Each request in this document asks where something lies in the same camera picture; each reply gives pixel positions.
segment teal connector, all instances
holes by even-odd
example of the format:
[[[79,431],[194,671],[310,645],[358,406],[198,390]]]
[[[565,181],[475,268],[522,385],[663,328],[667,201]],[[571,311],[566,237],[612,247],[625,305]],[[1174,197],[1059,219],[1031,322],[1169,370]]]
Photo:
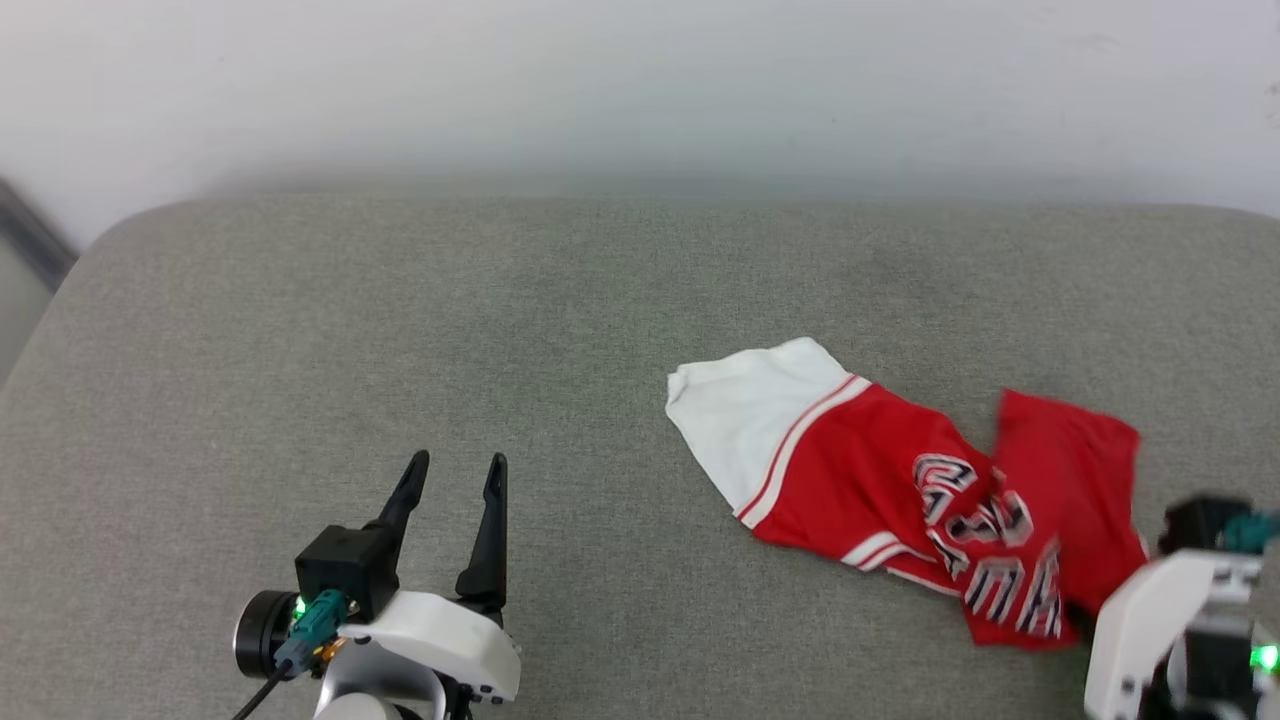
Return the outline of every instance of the teal connector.
[[[279,667],[288,660],[292,666],[284,676],[297,678],[315,664],[316,650],[338,637],[338,626],[346,621],[346,596],[334,589],[321,592],[289,629],[289,639],[275,651],[275,666]]]
[[[1236,515],[1222,528],[1222,550],[1261,555],[1276,536],[1280,536],[1280,514]]]

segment gray fabric surface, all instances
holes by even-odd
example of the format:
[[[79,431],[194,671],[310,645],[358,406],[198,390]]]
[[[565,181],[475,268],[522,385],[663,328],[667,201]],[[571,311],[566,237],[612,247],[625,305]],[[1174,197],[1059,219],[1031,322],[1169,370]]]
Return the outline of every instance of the gray fabric surface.
[[[227,717],[232,626],[433,452],[401,577],[448,592],[511,462],[517,703],[479,717],[1079,717],[1084,651],[754,541],[663,415],[678,363],[810,334],[989,448],[1011,386],[1144,436],[1135,524],[1280,505],[1280,224],[1197,208],[275,197],[79,263],[0,395],[0,697]],[[1274,569],[1257,611],[1280,624]],[[261,717],[310,717],[317,685]]]

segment red basketball jersey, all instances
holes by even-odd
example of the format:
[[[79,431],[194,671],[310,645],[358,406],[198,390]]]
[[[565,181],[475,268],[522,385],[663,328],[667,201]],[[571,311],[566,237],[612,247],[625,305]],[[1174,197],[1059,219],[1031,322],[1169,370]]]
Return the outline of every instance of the red basketball jersey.
[[[1009,393],[1002,473],[810,338],[682,365],[667,414],[758,538],[957,596],[978,643],[1071,642],[1065,600],[1096,612],[1144,561],[1128,525],[1137,434],[1110,418]],[[1110,538],[1139,550],[1105,560]]]

